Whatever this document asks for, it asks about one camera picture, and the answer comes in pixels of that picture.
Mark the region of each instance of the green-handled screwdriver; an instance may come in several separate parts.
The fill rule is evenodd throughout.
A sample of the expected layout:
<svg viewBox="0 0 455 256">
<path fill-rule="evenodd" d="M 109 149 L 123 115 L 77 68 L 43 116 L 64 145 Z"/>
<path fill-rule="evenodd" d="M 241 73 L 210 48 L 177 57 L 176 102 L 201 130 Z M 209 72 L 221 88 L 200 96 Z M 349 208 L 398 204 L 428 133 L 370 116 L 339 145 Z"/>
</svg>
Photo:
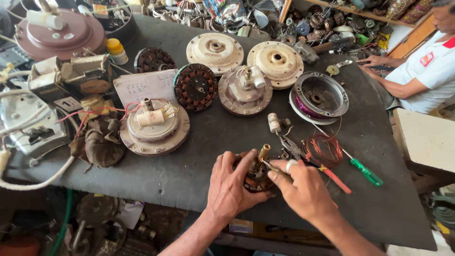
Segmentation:
<svg viewBox="0 0 455 256">
<path fill-rule="evenodd" d="M 319 130 L 321 131 L 322 133 L 325 133 L 321 128 L 319 128 L 316 124 L 313 123 L 313 125 Z M 357 159 L 353 158 L 350 154 L 348 154 L 348 152 L 346 152 L 346 150 L 344 150 L 344 148 L 341 148 L 341 150 L 347 155 L 349 156 L 349 158 L 351 160 L 349 160 L 349 162 L 357 167 L 357 169 L 359 169 L 362 174 L 371 182 L 373 183 L 375 186 L 379 187 L 381 186 L 382 184 L 384 184 L 384 181 L 382 181 L 376 174 L 374 174 L 372 171 L 370 171 L 370 169 L 366 168 L 360 161 L 358 161 Z"/>
</svg>

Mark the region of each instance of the hand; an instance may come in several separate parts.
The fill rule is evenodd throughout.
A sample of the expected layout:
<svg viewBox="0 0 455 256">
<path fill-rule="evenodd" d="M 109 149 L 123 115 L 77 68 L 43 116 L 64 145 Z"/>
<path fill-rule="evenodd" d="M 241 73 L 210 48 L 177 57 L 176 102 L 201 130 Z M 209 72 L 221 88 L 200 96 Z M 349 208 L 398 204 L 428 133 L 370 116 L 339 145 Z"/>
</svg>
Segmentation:
<svg viewBox="0 0 455 256">
<path fill-rule="evenodd" d="M 208 189 L 207 207 L 205 211 L 226 225 L 235 216 L 264 202 L 272 193 L 250 193 L 243 186 L 243 179 L 247 175 L 254 158 L 258 157 L 258 150 L 251 150 L 233 170 L 234 154 L 225 152 L 218 156 L 213 165 Z"/>
<path fill-rule="evenodd" d="M 370 62 L 369 64 L 365 64 L 364 67 L 374 67 L 374 66 L 381 66 L 381 65 L 387 64 L 389 62 L 389 58 L 371 55 L 370 57 L 363 59 L 363 60 L 358 60 L 357 62 L 358 63 Z"/>
<path fill-rule="evenodd" d="M 358 66 L 361 70 L 363 70 L 365 73 L 367 73 L 371 78 L 376 79 L 377 77 L 379 77 L 373 71 L 371 71 L 371 69 L 369 69 L 365 66 L 362 66 L 362 65 L 358 65 Z"/>
<path fill-rule="evenodd" d="M 270 162 L 286 172 L 286 160 Z M 293 183 L 283 174 L 269 171 L 268 177 L 280 188 L 284 200 L 300 217 L 314 224 L 319 219 L 331 218 L 338 213 L 329 191 L 314 167 L 294 164 L 289 168 Z"/>
</svg>

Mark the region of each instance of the yellow bottle cap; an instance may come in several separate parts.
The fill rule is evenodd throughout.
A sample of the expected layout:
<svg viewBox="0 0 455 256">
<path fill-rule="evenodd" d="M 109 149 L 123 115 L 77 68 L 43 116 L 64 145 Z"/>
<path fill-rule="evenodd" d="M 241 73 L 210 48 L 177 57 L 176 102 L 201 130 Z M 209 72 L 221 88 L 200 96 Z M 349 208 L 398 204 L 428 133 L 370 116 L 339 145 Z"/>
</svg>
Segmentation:
<svg viewBox="0 0 455 256">
<path fill-rule="evenodd" d="M 119 55 L 123 52 L 123 45 L 116 38 L 107 39 L 107 52 L 112 55 Z"/>
</svg>

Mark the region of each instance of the red logo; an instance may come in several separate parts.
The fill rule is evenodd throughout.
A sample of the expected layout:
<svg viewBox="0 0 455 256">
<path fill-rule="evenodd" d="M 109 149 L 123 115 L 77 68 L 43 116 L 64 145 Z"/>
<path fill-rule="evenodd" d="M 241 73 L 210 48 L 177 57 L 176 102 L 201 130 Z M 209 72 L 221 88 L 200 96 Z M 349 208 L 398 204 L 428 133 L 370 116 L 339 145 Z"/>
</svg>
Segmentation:
<svg viewBox="0 0 455 256">
<path fill-rule="evenodd" d="M 434 58 L 435 56 L 433 55 L 433 52 L 427 53 L 425 56 L 420 58 L 420 63 L 426 67 Z"/>
</svg>

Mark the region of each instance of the hammer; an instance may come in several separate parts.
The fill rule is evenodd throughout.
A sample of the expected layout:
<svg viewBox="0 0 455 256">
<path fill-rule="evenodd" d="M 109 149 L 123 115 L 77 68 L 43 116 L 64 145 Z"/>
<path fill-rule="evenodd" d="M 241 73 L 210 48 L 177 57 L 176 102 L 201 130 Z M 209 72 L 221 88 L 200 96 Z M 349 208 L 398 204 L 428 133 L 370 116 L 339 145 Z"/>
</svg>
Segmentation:
<svg viewBox="0 0 455 256">
<path fill-rule="evenodd" d="M 353 36 L 321 44 L 315 47 L 310 47 L 306 43 L 299 41 L 295 44 L 294 50 L 299 53 L 304 62 L 311 64 L 319 59 L 318 54 L 320 53 L 346 46 L 353 46 L 354 44 L 355 38 Z"/>
</svg>

